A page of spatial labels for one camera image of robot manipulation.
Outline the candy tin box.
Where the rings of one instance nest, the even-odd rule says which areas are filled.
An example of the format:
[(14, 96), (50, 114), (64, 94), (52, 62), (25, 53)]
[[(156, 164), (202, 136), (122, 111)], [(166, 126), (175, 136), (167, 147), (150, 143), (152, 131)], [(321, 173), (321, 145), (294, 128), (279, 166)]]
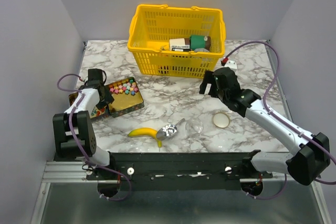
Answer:
[(91, 112), (91, 120), (108, 117), (117, 118), (144, 107), (144, 100), (134, 77), (128, 77), (106, 85), (114, 101), (102, 109), (97, 107)]

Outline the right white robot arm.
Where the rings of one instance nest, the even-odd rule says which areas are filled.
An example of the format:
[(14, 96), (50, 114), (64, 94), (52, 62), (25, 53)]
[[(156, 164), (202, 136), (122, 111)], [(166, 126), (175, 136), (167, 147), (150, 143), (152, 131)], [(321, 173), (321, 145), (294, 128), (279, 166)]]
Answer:
[(204, 94), (210, 85), (209, 95), (218, 98), (231, 111), (258, 124), (289, 151), (286, 153), (257, 152), (241, 165), (242, 173), (249, 178), (259, 172), (289, 174), (298, 183), (308, 186), (330, 165), (329, 139), (323, 133), (312, 134), (295, 125), (273, 110), (251, 89), (242, 89), (237, 76), (228, 67), (205, 71), (200, 85)]

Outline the shiny metal scoop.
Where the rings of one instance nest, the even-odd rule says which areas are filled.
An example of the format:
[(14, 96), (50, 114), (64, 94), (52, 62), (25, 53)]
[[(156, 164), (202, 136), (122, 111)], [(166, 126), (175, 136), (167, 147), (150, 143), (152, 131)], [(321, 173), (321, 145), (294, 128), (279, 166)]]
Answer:
[(178, 126), (183, 123), (185, 119), (181, 119), (175, 124), (167, 124), (156, 133), (156, 139), (158, 141), (164, 141), (169, 138), (172, 138), (178, 132)]

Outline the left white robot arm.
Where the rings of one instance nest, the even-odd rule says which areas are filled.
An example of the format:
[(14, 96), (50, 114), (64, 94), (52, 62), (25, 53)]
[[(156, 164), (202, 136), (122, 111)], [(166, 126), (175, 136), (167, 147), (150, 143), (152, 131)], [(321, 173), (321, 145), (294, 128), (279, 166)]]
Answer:
[(63, 113), (53, 116), (56, 154), (59, 158), (83, 157), (87, 162), (99, 165), (98, 173), (104, 179), (116, 175), (116, 166), (111, 163), (110, 153), (97, 146), (90, 118), (91, 112), (107, 108), (114, 101), (105, 86), (106, 73), (102, 69), (89, 69), (88, 79), (78, 90), (77, 98)]

